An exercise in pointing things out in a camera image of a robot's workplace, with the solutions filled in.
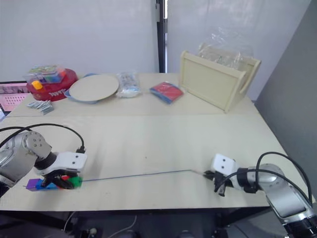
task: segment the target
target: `white plate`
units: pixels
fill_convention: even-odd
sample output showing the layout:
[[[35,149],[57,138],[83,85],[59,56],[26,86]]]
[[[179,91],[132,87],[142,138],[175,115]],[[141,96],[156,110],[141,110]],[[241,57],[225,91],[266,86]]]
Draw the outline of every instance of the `white plate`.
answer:
[[[111,96],[118,87],[116,77],[99,74],[79,79],[70,87],[69,94],[79,101],[97,101]]]

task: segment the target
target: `table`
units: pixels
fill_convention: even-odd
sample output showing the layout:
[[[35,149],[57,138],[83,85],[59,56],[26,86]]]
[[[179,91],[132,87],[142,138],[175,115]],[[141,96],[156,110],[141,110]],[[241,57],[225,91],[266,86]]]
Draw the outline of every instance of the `table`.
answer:
[[[177,74],[140,74],[141,86],[162,81],[177,82]],[[33,171],[0,199],[1,210],[96,211],[183,208],[263,207],[262,192],[246,194],[232,188],[225,197],[213,192],[213,182],[199,173],[209,169],[215,153],[235,159],[243,167],[253,166],[266,151],[284,153],[277,139],[245,98],[231,112],[186,93],[165,105],[149,93],[133,99],[106,99],[85,105],[64,99],[54,102],[55,111],[41,116],[25,101],[2,123],[26,126],[59,123],[78,131],[85,140],[88,160],[84,180],[178,170],[192,171],[83,182],[76,190],[30,192]],[[71,132],[51,126],[38,127],[53,151],[75,151],[79,139]],[[9,132],[1,134],[1,139]],[[291,163],[278,156],[265,162],[280,166],[286,176],[306,191]]]

